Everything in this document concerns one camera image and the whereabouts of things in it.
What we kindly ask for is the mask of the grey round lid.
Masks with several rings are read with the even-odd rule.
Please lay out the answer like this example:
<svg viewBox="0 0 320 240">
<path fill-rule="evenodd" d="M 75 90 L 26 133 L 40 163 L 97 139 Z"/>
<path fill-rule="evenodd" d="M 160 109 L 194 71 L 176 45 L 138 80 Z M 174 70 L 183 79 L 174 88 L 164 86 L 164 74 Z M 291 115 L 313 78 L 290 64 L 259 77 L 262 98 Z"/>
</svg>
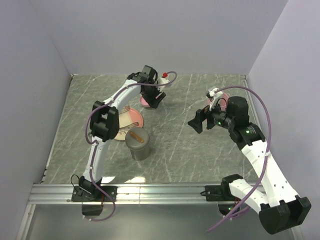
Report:
<svg viewBox="0 0 320 240">
<path fill-rule="evenodd" d="M 125 144 L 131 150 L 142 150 L 148 146 L 149 141 L 148 132 L 141 127 L 134 127 L 125 135 Z"/>
</svg>

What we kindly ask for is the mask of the grey cylindrical container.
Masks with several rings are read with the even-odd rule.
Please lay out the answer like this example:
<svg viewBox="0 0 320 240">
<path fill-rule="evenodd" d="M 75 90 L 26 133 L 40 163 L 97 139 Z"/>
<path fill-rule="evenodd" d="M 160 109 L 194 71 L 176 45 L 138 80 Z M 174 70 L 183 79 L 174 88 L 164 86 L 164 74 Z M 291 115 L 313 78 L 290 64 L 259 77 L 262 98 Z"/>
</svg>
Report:
<svg viewBox="0 0 320 240">
<path fill-rule="evenodd" d="M 145 145 L 138 148 L 129 146 L 128 148 L 129 148 L 132 159 L 135 161 L 143 161 L 147 159 L 151 154 L 151 148 L 149 145 Z"/>
</svg>

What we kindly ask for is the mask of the metal serving tongs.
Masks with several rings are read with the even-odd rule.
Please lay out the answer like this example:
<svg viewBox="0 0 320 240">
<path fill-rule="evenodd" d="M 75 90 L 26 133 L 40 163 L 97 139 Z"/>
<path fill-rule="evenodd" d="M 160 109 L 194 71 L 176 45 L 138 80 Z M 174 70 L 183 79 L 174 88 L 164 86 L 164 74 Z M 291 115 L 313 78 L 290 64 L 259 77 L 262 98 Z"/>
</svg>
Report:
<svg viewBox="0 0 320 240">
<path fill-rule="evenodd" d="M 140 113 L 131 108 L 130 106 L 125 106 L 119 115 L 119 132 L 124 132 L 132 127 L 137 127 L 139 125 Z"/>
</svg>

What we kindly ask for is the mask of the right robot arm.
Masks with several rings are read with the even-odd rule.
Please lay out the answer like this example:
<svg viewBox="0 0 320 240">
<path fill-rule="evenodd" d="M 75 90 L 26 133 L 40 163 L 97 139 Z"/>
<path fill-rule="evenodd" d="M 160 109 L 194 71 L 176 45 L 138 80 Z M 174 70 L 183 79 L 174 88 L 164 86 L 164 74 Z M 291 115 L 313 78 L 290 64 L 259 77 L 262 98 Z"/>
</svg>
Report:
<svg viewBox="0 0 320 240">
<path fill-rule="evenodd" d="M 207 122 L 208 130 L 214 126 L 228 130 L 230 138 L 248 159 L 264 189 L 260 192 L 243 177 L 234 174 L 222 179 L 222 197 L 244 201 L 258 214 L 261 225 L 271 235 L 301 225 L 312 207 L 311 202 L 293 189 L 267 150 L 268 143 L 261 129 L 250 122 L 247 100 L 232 96 L 225 110 L 219 104 L 215 107 L 207 105 L 196 111 L 188 125 L 200 134 L 203 121 Z"/>
</svg>

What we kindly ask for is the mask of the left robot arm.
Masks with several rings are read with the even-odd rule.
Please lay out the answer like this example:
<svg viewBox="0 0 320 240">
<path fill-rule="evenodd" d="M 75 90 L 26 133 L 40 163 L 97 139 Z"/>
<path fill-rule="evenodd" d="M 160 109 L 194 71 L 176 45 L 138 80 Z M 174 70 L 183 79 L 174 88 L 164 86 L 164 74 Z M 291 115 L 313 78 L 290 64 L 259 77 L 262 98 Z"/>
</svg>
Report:
<svg viewBox="0 0 320 240">
<path fill-rule="evenodd" d="M 74 187 L 72 201 L 98 202 L 105 194 L 101 189 L 103 158 L 111 141 L 120 130 L 121 110 L 136 96 L 141 95 L 147 104 L 156 109 L 166 96 L 163 89 L 171 82 L 168 72 L 158 72 L 148 65 L 142 71 L 130 74 L 123 85 L 104 101 L 96 101 L 85 124 L 85 140 L 91 146 L 84 173 Z"/>
</svg>

